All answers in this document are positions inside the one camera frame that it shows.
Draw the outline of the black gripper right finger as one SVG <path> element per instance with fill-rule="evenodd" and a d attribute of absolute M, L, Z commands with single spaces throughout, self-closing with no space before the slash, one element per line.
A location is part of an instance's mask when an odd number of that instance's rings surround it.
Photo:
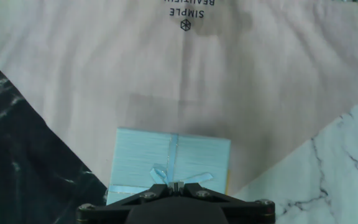
<path fill-rule="evenodd" d="M 180 207 L 183 213 L 191 218 L 200 217 L 209 223 L 275 223 L 275 203 L 271 200 L 260 199 L 245 202 L 222 194 L 198 183 L 176 183 L 176 195 L 188 199 Z"/>

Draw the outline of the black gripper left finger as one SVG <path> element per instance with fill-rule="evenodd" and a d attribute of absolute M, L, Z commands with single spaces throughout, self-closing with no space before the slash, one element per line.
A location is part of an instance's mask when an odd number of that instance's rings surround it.
<path fill-rule="evenodd" d="M 149 214 L 151 220 L 146 220 L 147 215 L 141 215 L 139 220 L 136 221 L 129 221 L 128 217 L 133 209 L 149 202 L 172 197 L 175 192 L 175 182 L 170 182 L 168 185 L 153 184 L 149 189 L 106 206 L 95 206 L 90 203 L 85 203 L 76 209 L 75 223 L 163 223 L 163 220 L 158 220 L 156 215 Z"/>

